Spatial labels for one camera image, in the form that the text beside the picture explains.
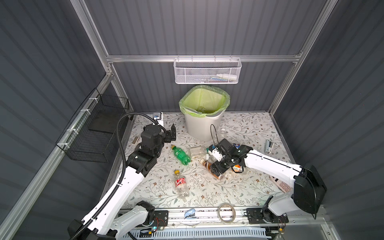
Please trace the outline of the orange label clear bottle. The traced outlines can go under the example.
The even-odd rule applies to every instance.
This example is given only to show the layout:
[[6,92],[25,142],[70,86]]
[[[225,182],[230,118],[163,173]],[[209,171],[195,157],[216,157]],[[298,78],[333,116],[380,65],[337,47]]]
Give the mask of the orange label clear bottle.
[[235,165],[232,168],[232,171],[236,174],[241,174],[244,172],[244,167],[240,166],[240,165]]

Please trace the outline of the green bottle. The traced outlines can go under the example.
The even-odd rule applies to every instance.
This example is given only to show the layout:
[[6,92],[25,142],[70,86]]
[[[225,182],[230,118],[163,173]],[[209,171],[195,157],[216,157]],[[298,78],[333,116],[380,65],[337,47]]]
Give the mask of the green bottle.
[[171,145],[171,149],[175,155],[175,157],[184,165],[187,166],[191,162],[191,158],[187,155],[187,153],[181,148]]

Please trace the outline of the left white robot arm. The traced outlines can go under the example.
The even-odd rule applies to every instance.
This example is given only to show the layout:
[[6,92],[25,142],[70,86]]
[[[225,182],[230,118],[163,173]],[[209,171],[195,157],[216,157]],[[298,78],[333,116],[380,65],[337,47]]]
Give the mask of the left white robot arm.
[[156,165],[164,145],[176,140],[176,127],[164,132],[161,125],[147,125],[141,137],[141,143],[124,161],[125,166],[114,186],[82,220],[71,222],[68,227],[71,240],[117,240],[133,228],[153,221],[155,207],[145,201],[120,217],[117,214]]

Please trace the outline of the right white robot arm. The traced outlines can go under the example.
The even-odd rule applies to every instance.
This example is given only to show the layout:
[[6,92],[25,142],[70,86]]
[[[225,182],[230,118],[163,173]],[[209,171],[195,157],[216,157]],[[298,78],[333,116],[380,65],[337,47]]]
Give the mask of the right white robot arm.
[[218,179],[228,170],[241,174],[249,168],[268,174],[290,188],[280,196],[269,196],[262,207],[247,210],[251,224],[287,223],[287,214],[298,210],[317,217],[327,187],[315,166],[286,163],[246,145],[236,147],[227,139],[209,146],[208,152],[215,161],[207,168]]

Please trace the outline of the clear bottle red label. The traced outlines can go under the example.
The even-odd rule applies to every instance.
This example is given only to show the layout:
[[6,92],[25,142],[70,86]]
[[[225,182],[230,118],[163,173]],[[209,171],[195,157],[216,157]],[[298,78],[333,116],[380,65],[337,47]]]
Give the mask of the clear bottle red label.
[[176,192],[178,193],[179,197],[184,202],[186,202],[190,194],[187,180],[179,170],[174,171],[174,176],[175,176],[174,184],[175,184]]

